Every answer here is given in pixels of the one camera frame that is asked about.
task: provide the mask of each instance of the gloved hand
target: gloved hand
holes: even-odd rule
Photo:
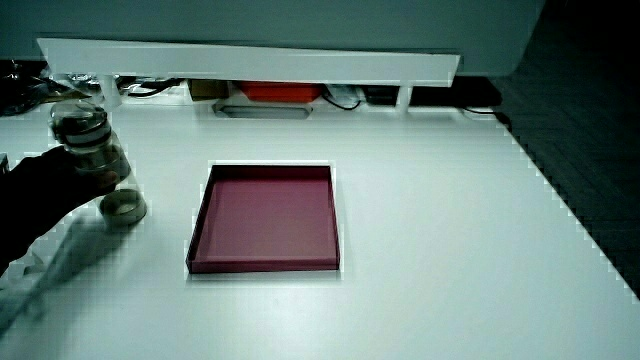
[[[118,176],[78,174],[62,146],[23,159],[0,178],[0,274],[78,206],[115,189]]]

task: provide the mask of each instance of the pink tray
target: pink tray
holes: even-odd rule
[[[212,167],[187,255],[190,273],[339,264],[329,166]]]

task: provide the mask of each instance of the glass jar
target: glass jar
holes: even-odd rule
[[[107,226],[132,225],[145,216],[146,203],[104,109],[83,100],[62,101],[51,109],[49,125],[55,139],[73,154],[79,174],[118,175],[115,190],[95,199]]]

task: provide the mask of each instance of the table surface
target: table surface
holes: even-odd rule
[[[0,119],[12,166],[55,146],[50,106]],[[149,213],[106,233],[90,203],[39,239],[80,254],[58,274],[84,270],[32,301],[0,358],[640,358],[637,299],[504,126],[478,116],[122,105],[111,121]],[[219,160],[331,161],[341,270],[189,276]]]

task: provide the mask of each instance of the red container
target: red container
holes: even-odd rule
[[[330,167],[213,166],[186,262],[190,273],[338,270]]]
[[[321,84],[238,81],[238,87],[253,101],[308,103],[322,93]]]

